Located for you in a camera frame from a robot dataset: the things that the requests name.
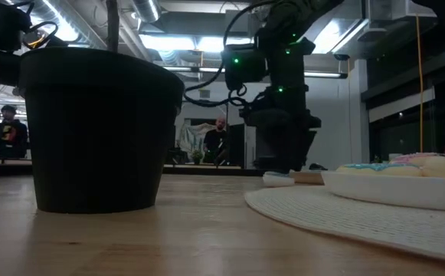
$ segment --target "white plate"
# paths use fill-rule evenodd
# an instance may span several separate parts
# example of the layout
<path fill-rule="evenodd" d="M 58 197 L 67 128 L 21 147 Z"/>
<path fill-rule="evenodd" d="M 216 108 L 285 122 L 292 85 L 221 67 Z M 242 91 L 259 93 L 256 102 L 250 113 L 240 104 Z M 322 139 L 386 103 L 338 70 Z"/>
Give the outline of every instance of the white plate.
<path fill-rule="evenodd" d="M 325 187 L 338 196 L 406 207 L 445 210 L 445 178 L 370 176 L 322 172 Z"/>

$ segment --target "black flower pot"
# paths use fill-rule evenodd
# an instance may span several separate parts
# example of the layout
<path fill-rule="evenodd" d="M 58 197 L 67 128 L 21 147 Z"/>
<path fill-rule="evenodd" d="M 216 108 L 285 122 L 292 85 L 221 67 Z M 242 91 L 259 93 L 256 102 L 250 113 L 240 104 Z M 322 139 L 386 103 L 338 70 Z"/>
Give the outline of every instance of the black flower pot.
<path fill-rule="evenodd" d="M 21 57 L 38 208 L 105 213 L 155 203 L 184 84 L 162 67 L 84 48 Z"/>

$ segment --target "bald man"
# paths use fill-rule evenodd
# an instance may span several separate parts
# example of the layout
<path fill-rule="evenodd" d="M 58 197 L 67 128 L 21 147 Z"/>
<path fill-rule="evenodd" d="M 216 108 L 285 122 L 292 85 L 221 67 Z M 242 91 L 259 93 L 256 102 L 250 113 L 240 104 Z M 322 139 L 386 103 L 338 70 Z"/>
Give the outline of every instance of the bald man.
<path fill-rule="evenodd" d="M 204 163 L 216 163 L 223 161 L 226 150 L 225 118 L 219 117 L 215 121 L 215 130 L 211 130 L 205 134 L 204 138 Z"/>

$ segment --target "wall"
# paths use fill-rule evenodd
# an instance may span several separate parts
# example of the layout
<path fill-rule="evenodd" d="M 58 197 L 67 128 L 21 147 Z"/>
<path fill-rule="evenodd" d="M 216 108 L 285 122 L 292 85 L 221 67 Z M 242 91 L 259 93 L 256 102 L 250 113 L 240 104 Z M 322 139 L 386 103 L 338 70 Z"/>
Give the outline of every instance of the wall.
<path fill-rule="evenodd" d="M 336 169 L 345 163 L 368 162 L 368 114 L 360 100 L 360 93 L 367 89 L 366 75 L 365 61 L 357 61 L 349 79 L 306 79 L 309 85 L 307 107 L 313 116 L 322 120 L 322 128 L 318 129 L 309 150 L 307 165 L 319 163 L 329 169 Z M 267 85 L 248 84 L 245 98 L 254 99 Z M 223 82 L 210 84 L 204 89 L 211 91 L 210 100 L 227 98 L 227 88 Z M 188 95 L 198 99 L 199 92 L 188 92 Z M 185 118 L 217 118 L 220 115 L 223 113 L 218 108 L 196 107 L 187 103 L 176 120 L 176 126 L 181 127 Z M 236 107 L 231 106 L 229 109 L 229 123 L 243 123 Z M 253 127 L 247 127 L 247 167 L 251 167 L 251 157 L 255 152 L 254 132 Z"/>

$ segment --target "person sitting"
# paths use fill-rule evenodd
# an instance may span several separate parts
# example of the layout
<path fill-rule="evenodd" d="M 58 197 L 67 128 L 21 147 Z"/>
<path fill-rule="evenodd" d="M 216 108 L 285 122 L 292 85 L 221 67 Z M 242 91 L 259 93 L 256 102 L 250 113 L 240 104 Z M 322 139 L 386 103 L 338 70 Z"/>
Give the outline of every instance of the person sitting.
<path fill-rule="evenodd" d="M 226 120 L 223 117 L 215 121 L 215 130 L 208 131 L 204 138 L 204 163 L 218 165 L 227 155 L 227 132 L 224 130 Z"/>
<path fill-rule="evenodd" d="M 1 109 L 3 120 L 1 123 L 0 157 L 24 158 L 28 143 L 28 128 L 15 119 L 16 108 L 5 105 Z"/>

